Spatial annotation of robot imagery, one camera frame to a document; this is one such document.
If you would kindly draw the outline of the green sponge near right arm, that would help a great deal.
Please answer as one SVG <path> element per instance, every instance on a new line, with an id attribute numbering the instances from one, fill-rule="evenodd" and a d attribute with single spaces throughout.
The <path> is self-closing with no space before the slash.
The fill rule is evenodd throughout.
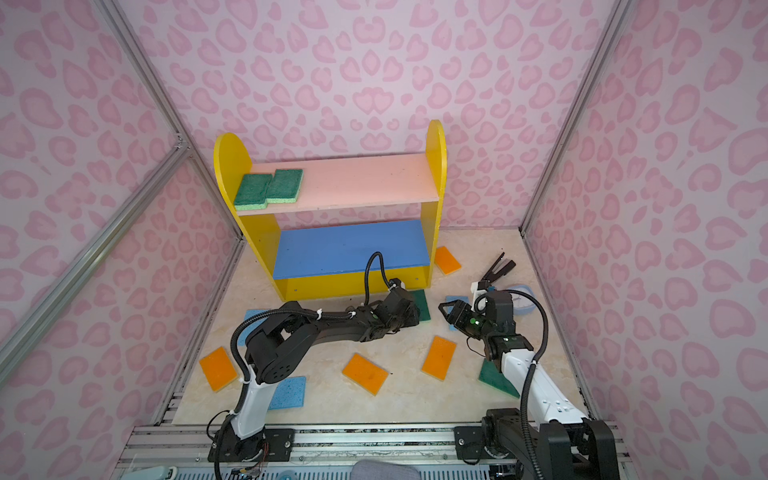
<path id="1" fill-rule="evenodd" d="M 478 380 L 501 392 L 519 398 L 520 394 L 514 385 L 496 368 L 491 361 L 484 360 L 478 375 Z"/>

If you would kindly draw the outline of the green sponge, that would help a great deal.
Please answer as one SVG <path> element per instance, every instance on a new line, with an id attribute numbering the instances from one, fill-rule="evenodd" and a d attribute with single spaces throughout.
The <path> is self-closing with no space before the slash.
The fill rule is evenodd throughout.
<path id="1" fill-rule="evenodd" d="M 278 169 L 266 193 L 268 204 L 296 203 L 303 180 L 302 169 Z"/>
<path id="2" fill-rule="evenodd" d="M 424 290 L 412 291 L 414 302 L 419 310 L 419 321 L 426 322 L 431 320 L 428 302 Z"/>
<path id="3" fill-rule="evenodd" d="M 236 211 L 262 210 L 267 207 L 267 195 L 273 180 L 272 174 L 246 174 L 243 176 L 235 200 Z"/>

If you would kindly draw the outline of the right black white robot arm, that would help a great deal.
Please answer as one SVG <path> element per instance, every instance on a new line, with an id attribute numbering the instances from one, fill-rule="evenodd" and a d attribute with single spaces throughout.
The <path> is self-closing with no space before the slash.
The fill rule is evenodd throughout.
<path id="1" fill-rule="evenodd" d="M 517 331 L 514 301 L 525 298 L 542 319 L 537 347 Z M 474 303 L 443 302 L 445 320 L 467 338 L 484 344 L 493 363 L 520 395 L 513 408 L 489 409 L 481 420 L 481 449 L 514 460 L 510 479 L 618 479 L 616 440 L 610 427 L 570 402 L 541 366 L 549 340 L 542 304 L 519 289 L 493 290 Z"/>

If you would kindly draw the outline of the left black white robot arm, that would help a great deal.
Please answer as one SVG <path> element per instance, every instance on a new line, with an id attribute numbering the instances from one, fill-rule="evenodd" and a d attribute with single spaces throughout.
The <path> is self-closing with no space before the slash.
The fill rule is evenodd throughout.
<path id="1" fill-rule="evenodd" d="M 420 323 L 411 292 L 393 287 L 383 300 L 324 312 L 290 301 L 247 318 L 231 336 L 229 349 L 243 374 L 238 402 L 211 438 L 214 464 L 264 460 L 266 414 L 277 386 L 299 366 L 311 347 L 323 343 L 365 343 Z"/>

